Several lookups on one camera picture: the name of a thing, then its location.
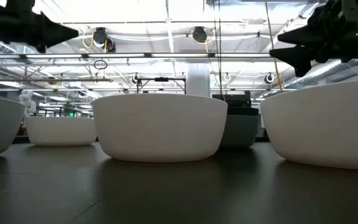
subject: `white robot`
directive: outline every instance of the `white robot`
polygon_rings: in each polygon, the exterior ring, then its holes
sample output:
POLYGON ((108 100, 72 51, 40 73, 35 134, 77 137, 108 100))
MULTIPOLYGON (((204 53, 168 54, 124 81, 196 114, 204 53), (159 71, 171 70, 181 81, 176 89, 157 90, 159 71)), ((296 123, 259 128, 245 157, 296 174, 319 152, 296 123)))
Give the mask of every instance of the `white robot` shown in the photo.
POLYGON ((32 91, 24 90, 22 94, 19 95, 19 103, 25 106, 24 117, 27 118, 30 116, 30 113, 35 113, 37 111, 37 106, 34 101, 31 101, 32 91))

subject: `black mechanical arm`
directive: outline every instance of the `black mechanical arm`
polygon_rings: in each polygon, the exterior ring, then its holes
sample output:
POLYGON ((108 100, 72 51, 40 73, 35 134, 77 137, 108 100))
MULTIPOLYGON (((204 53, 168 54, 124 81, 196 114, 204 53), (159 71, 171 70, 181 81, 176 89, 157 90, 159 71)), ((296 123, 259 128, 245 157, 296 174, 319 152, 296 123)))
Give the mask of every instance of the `black mechanical arm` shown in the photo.
POLYGON ((32 12, 35 0, 7 0, 0 6, 0 41, 24 42, 40 53, 46 48, 78 37, 78 31, 56 24, 45 14, 32 12))
POLYGON ((304 76, 310 61, 325 63, 341 59, 346 63, 358 58, 358 0, 329 0, 317 7, 307 26, 278 36, 295 44, 293 48, 275 49, 270 55, 294 67, 296 76, 304 76))

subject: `white pillar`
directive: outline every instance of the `white pillar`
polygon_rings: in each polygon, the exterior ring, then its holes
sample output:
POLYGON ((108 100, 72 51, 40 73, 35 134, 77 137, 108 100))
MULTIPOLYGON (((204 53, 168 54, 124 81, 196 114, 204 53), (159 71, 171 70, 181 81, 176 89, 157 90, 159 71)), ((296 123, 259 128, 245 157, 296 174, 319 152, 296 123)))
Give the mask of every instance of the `white pillar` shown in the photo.
POLYGON ((208 63, 190 63, 187 73, 187 94, 211 97, 208 63))

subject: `white column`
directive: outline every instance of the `white column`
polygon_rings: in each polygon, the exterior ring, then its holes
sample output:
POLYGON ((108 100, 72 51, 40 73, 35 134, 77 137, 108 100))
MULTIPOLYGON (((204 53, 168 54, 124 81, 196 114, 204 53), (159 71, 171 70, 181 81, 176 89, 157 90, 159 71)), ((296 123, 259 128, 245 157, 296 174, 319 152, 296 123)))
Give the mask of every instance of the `white column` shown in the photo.
POLYGON ((187 94, 211 97, 208 63, 191 63, 188 65, 187 94))

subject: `dark gray floor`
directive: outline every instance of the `dark gray floor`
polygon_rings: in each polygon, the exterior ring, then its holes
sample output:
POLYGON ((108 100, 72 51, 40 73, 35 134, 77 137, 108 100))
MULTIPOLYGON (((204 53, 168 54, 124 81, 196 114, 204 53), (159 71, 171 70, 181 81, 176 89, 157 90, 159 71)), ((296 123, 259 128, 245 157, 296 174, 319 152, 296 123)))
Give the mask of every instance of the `dark gray floor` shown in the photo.
POLYGON ((0 156, 0 223, 358 224, 358 170, 286 162, 269 143, 178 164, 14 145, 0 156))

